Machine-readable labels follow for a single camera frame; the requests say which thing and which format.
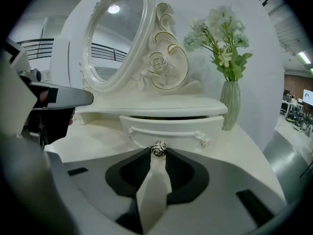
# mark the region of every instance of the floor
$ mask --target floor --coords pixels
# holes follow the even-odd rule
[[[280,116],[272,140],[264,150],[264,155],[282,187],[287,203],[302,197],[313,173],[303,172],[313,160],[306,150],[309,141],[304,133],[294,130],[293,125]]]

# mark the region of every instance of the green vase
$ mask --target green vase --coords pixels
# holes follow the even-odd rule
[[[235,123],[240,112],[240,86],[238,82],[225,81],[222,89],[221,100],[226,105],[228,112],[222,114],[224,123],[222,130],[230,131]]]

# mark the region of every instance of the gray floor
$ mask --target gray floor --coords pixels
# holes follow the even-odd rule
[[[264,155],[283,189],[287,203],[302,197],[312,173],[306,172],[308,164],[281,134],[275,131],[272,140],[264,150]]]

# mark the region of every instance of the drawer handle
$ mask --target drawer handle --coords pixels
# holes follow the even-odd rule
[[[142,133],[142,134],[149,134],[149,135],[157,135],[157,136],[168,136],[168,137],[194,137],[200,141],[200,147],[195,150],[195,152],[201,152],[201,148],[206,148],[211,140],[208,139],[204,133],[200,131],[194,132],[163,132],[163,131],[151,131],[151,130],[144,130],[136,127],[131,127],[128,129],[128,137],[133,140],[134,144],[140,148],[146,148],[143,145],[140,145],[133,136],[134,132]]]

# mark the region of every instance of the fluorescent light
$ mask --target fluorescent light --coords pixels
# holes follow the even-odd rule
[[[300,52],[299,55],[302,57],[302,59],[304,60],[304,62],[306,64],[310,64],[311,61],[308,59],[308,57],[306,56],[306,54],[304,54],[303,52]]]
[[[108,9],[108,11],[109,11],[110,13],[112,13],[112,14],[115,14],[115,13],[119,12],[119,7],[118,7],[117,5],[112,5],[112,6]]]

